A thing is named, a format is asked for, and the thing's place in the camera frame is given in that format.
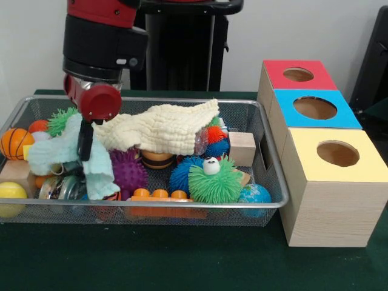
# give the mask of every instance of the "metal basket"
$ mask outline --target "metal basket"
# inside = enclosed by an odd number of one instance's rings
[[[193,106],[203,99],[123,98],[122,113],[137,114],[160,104]],[[11,127],[28,128],[37,119],[51,117],[57,109],[72,103],[65,96],[31,96],[19,102],[2,127],[2,135]],[[201,226],[265,226],[289,198],[286,181],[275,150],[264,107],[255,101],[219,100],[221,116],[234,131],[252,132],[256,142],[253,167],[239,167],[251,175],[250,183],[263,185],[272,203],[203,204],[196,202],[75,201],[52,199],[0,199],[4,207],[24,204],[23,211],[0,222],[63,224],[160,224]],[[1,168],[5,158],[0,157]],[[150,170],[147,188],[168,189],[174,165]]]

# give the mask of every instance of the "green fuzzy toy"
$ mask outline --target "green fuzzy toy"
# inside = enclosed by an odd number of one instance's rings
[[[219,121],[218,116],[213,117],[212,121],[206,127],[212,127],[212,126],[221,126],[221,122]]]
[[[191,166],[189,173],[190,197],[196,202],[233,203],[237,202],[241,189],[242,174],[234,172],[233,162],[222,157],[220,170],[215,175],[206,175],[198,166]]]
[[[61,135],[66,127],[66,122],[69,117],[73,116],[77,112],[77,109],[74,107],[69,107],[66,111],[58,109],[58,113],[53,113],[52,117],[48,119],[48,129],[46,130],[46,132],[52,137]]]

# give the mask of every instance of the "shape sorter box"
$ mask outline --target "shape sorter box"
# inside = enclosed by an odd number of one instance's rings
[[[321,61],[265,60],[258,101],[269,116],[275,89],[337,90]]]
[[[388,200],[388,168],[363,130],[290,128],[281,164],[289,246],[367,245]]]
[[[362,129],[340,91],[275,90],[269,124],[281,157],[288,127]]]

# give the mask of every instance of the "wooden block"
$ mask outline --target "wooden block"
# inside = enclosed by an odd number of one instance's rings
[[[281,164],[289,246],[367,245],[388,200],[388,168],[364,131],[291,128]]]
[[[27,192],[28,198],[34,198],[35,175],[26,161],[7,161],[0,173],[0,182],[18,183]]]
[[[235,169],[234,172],[240,172],[242,174],[240,184],[244,187],[246,186],[250,181],[250,174],[247,174],[246,172],[240,171],[238,169]]]
[[[255,159],[256,144],[250,132],[229,132],[229,159],[234,160],[235,166],[251,167]]]
[[[279,156],[288,127],[361,129],[340,91],[275,90],[269,124]]]
[[[273,90],[318,89],[337,90],[320,61],[265,60],[261,69],[258,101],[270,114]]]

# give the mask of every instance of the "round hole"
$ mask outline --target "round hole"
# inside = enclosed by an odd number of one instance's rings
[[[322,142],[316,152],[324,161],[340,167],[353,166],[360,159],[358,151],[350,144],[342,141]]]
[[[337,108],[334,104],[314,96],[301,97],[293,102],[293,106],[303,116],[313,119],[326,120],[337,114]]]
[[[314,78],[312,72],[302,68],[288,68],[283,72],[283,76],[295,82],[307,82]]]

